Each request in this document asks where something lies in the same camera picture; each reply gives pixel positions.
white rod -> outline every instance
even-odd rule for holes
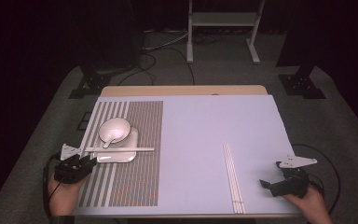
[[[233,185],[232,188],[235,193],[235,204],[237,205],[237,212],[241,213],[241,198],[238,193],[238,188],[237,188],[238,183],[237,183],[237,179],[236,179],[236,175],[235,175],[234,162],[231,157],[231,151],[230,151],[229,146],[227,148],[227,153],[228,153],[228,161],[229,161],[229,166],[230,166],[230,171],[231,171],[231,178],[232,178],[232,185]]]
[[[238,198],[239,198],[239,206],[241,207],[241,213],[245,213],[244,211],[244,207],[243,207],[243,200],[242,200],[242,196],[241,196],[241,189],[240,189],[240,184],[238,183],[238,177],[237,177],[237,173],[235,172],[235,166],[234,166],[234,160],[232,160],[232,156],[231,156],[231,151],[229,151],[230,153],[230,157],[231,157],[231,162],[232,162],[232,170],[234,173],[234,180],[235,180],[235,188],[236,191],[238,193]]]
[[[233,208],[234,208],[234,213],[237,213],[237,206],[235,204],[235,194],[234,194],[234,190],[232,188],[232,177],[231,177],[231,171],[230,171],[230,168],[229,168],[229,161],[228,161],[227,145],[226,144],[224,144],[224,151],[225,151],[225,157],[226,157],[228,183],[229,183],[230,190],[231,190],[231,201],[232,201],[232,205],[233,205]]]
[[[87,152],[153,151],[153,147],[86,147]]]
[[[252,31],[252,36],[251,36],[251,41],[250,41],[250,45],[253,45],[255,43],[255,35],[257,33],[258,30],[258,24],[261,21],[261,15],[263,13],[263,8],[264,8],[264,4],[266,3],[266,0],[260,0],[260,5],[258,7],[258,11],[255,17],[255,24],[254,24],[254,29]]]

white tabletop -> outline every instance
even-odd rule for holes
[[[158,202],[152,206],[83,204],[76,215],[256,217],[298,213],[259,183],[259,179],[282,181],[275,162],[294,154],[271,95],[100,97],[98,102],[162,102]],[[233,209],[225,143],[230,146],[245,208],[239,215]]]

gray carpet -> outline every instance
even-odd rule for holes
[[[149,45],[156,46],[174,35],[150,34]],[[332,218],[336,223],[358,223],[358,118],[337,92],[333,80],[315,68],[311,79],[326,99],[304,100],[286,95],[279,74],[293,74],[297,67],[275,67],[284,35],[258,35],[255,46],[261,64],[254,65],[242,35],[216,36],[220,41],[211,45],[194,46],[194,62],[190,65],[197,85],[259,84],[273,95],[280,110],[290,141],[320,149],[337,167],[341,178],[341,193]],[[186,44],[170,48],[186,55]],[[156,77],[155,85],[191,85],[192,77],[181,54],[171,49],[150,53],[156,64],[148,71]],[[152,63],[150,56],[142,57],[142,67]],[[115,76],[117,85],[129,73]],[[44,117],[23,150],[15,168],[0,192],[0,223],[46,223],[42,204],[42,172],[48,157],[60,150],[63,143],[79,147],[83,132],[77,125],[83,114],[92,110],[96,95],[84,99],[68,99],[82,78],[80,69],[68,74],[52,100]],[[150,76],[140,73],[127,78],[122,85],[150,85]],[[326,203],[330,207],[337,194],[337,179],[333,168],[318,152],[308,147],[294,147],[298,156],[316,158],[317,165],[308,171],[319,176],[326,188]],[[77,223],[114,223],[111,219],[78,217]],[[257,219],[264,223],[306,223],[302,217]]]

white stick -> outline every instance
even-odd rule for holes
[[[231,196],[234,205],[234,212],[244,214],[245,208],[242,200],[241,189],[238,183],[238,177],[235,172],[234,160],[232,160],[231,150],[229,144],[224,144],[225,156],[226,156],[226,165],[228,171],[228,178],[231,188]]]
[[[86,147],[87,152],[153,151],[153,147]]]

white plate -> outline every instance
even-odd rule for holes
[[[131,134],[128,142],[123,147],[138,146],[138,129],[131,128]],[[97,162],[129,162],[135,159],[136,151],[131,152],[94,152],[93,157],[97,158]]]

